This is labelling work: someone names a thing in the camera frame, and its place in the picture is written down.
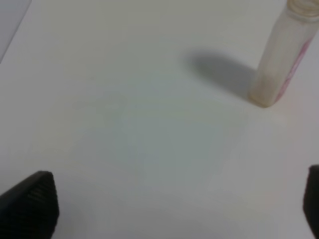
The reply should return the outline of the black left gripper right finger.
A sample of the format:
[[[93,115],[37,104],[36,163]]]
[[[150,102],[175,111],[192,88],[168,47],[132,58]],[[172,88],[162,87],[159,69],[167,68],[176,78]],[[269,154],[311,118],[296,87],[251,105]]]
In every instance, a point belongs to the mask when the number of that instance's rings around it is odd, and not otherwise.
[[[319,166],[309,168],[307,178],[303,211],[309,227],[316,239],[319,239]]]

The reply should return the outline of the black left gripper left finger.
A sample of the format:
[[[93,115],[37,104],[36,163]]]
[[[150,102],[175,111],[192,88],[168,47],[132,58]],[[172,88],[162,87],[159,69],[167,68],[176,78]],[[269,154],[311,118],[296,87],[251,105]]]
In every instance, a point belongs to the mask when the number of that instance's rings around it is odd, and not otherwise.
[[[35,172],[0,196],[2,239],[50,239],[58,218],[52,172]]]

